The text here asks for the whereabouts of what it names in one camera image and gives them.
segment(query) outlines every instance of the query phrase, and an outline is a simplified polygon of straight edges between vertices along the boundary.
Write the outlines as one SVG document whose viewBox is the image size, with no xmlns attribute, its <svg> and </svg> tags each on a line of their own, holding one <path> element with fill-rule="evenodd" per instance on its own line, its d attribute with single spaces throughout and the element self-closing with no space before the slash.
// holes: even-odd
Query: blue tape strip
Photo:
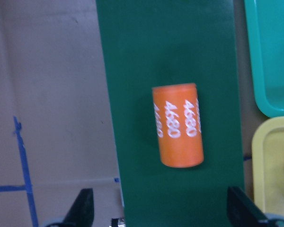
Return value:
<svg viewBox="0 0 284 227">
<path fill-rule="evenodd" d="M 4 186 L 0 186 L 0 192 L 14 192 L 14 191 L 25 191 L 25 185 L 19 185 L 19 186 L 4 185 Z"/>
<path fill-rule="evenodd" d="M 20 158 L 21 158 L 21 164 L 22 164 L 22 172 L 25 182 L 25 190 L 27 192 L 27 199 L 29 204 L 29 211 L 30 216 L 33 222 L 33 227 L 38 227 L 38 218 L 37 218 L 37 212 L 35 207 L 35 201 L 33 196 L 33 187 L 31 184 L 30 176 L 29 176 L 29 170 L 28 170 L 28 163 L 27 163 L 27 155 L 23 144 L 23 139 L 20 135 L 20 130 L 22 129 L 21 123 L 18 123 L 17 118 L 14 116 L 14 123 L 15 123 L 15 134 L 17 135 L 18 140 L 18 148 L 20 152 Z"/>
</svg>

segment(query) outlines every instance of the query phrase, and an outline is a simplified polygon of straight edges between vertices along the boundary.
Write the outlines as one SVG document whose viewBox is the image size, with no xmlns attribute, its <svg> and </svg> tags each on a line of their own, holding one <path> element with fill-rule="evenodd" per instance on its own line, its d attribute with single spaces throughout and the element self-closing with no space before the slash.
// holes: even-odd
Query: orange battery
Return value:
<svg viewBox="0 0 284 227">
<path fill-rule="evenodd" d="M 152 88 L 160 157 L 169 167 L 203 162 L 197 89 L 194 83 Z"/>
</svg>

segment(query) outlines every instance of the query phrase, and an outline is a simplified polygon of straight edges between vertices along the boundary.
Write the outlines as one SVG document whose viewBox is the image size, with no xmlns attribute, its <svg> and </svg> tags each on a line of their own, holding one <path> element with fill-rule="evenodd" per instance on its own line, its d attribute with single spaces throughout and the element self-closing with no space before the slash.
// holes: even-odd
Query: turquoise container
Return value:
<svg viewBox="0 0 284 227">
<path fill-rule="evenodd" d="M 245 10 L 256 103 L 284 116 L 284 0 L 245 0 Z"/>
</svg>

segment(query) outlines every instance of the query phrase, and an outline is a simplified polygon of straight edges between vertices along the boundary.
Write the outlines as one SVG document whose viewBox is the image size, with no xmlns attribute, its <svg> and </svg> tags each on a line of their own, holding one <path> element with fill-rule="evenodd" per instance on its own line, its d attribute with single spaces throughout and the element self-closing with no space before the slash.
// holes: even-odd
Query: green mat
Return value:
<svg viewBox="0 0 284 227">
<path fill-rule="evenodd" d="M 128 227 L 227 227 L 227 186 L 244 188 L 229 0 L 98 0 Z M 151 88 L 197 84 L 204 162 L 160 162 Z"/>
</svg>

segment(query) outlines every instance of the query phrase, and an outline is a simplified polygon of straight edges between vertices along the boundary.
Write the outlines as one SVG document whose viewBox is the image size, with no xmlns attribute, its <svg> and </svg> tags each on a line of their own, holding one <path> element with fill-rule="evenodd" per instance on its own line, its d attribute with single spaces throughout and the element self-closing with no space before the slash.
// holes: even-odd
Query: yellow tray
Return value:
<svg viewBox="0 0 284 227">
<path fill-rule="evenodd" d="M 284 216 L 284 117 L 271 118 L 252 141 L 255 204 L 264 213 Z"/>
</svg>

